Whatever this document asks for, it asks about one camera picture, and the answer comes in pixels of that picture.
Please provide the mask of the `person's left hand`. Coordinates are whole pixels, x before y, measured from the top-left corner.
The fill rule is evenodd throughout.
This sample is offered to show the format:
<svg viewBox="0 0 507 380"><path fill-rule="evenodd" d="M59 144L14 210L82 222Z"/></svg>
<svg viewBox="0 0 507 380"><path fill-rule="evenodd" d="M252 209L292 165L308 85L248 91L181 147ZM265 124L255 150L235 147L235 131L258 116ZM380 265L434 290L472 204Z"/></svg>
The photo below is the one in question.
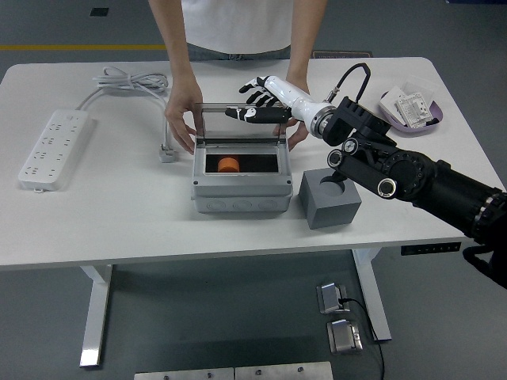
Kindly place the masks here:
<svg viewBox="0 0 507 380"><path fill-rule="evenodd" d="M289 135L287 139L288 149L292 151L299 143L307 138L309 132L307 130L306 124L303 121L299 121L295 118L291 118L288 121L286 131L288 131L290 127L296 127L295 131Z"/></svg>

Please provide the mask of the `person's right hand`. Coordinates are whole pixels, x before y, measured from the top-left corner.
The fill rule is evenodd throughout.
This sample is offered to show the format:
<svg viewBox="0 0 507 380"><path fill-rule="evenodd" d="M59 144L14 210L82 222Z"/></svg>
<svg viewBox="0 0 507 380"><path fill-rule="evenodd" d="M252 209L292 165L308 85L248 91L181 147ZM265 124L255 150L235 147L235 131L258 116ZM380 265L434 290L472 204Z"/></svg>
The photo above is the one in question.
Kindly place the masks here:
<svg viewBox="0 0 507 380"><path fill-rule="evenodd" d="M194 154L193 136L196 135L196 131L185 123L184 114L194 113L195 106L202 100L202 92L193 75L173 80L165 117L173 138L190 154Z"/></svg>

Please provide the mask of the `robot right hand white black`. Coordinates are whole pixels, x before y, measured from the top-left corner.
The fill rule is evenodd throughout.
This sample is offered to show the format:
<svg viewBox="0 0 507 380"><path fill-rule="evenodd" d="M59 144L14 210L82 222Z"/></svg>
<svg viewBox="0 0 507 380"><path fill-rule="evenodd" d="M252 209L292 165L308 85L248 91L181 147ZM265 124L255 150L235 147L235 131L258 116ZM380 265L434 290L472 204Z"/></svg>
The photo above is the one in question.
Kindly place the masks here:
<svg viewBox="0 0 507 380"><path fill-rule="evenodd" d="M231 118L251 124L285 124L290 118L303 121L310 134L321 138L336 109L329 102L314 101L309 94L277 76L256 77L239 92L257 92L247 101L252 108L226 108Z"/></svg>

